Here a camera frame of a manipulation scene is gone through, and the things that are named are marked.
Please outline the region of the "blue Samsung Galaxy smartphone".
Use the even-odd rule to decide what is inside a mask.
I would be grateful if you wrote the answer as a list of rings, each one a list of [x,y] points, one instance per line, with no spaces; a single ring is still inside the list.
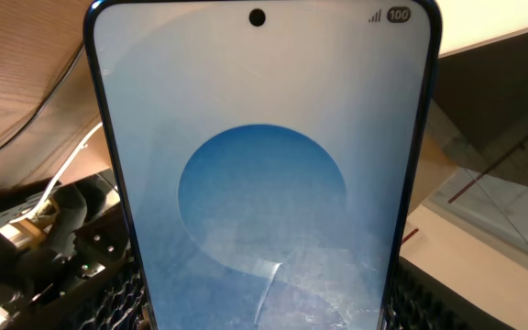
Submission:
[[[379,329],[433,1],[94,1],[83,43],[155,329]]]

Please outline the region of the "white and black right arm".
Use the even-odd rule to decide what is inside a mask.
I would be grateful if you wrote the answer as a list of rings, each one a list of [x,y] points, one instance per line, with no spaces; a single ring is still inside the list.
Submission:
[[[144,286],[114,173],[0,193],[0,329],[137,329]]]

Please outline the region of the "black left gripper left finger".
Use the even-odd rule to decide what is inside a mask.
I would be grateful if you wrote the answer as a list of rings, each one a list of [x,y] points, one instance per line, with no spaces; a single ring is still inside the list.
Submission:
[[[73,305],[61,330],[135,330],[144,320],[146,287],[132,257],[86,280],[69,297]]]

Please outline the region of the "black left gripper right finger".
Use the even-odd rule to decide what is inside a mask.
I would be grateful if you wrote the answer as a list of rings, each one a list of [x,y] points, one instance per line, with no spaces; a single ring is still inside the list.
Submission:
[[[401,258],[390,292],[390,330],[512,330]]]

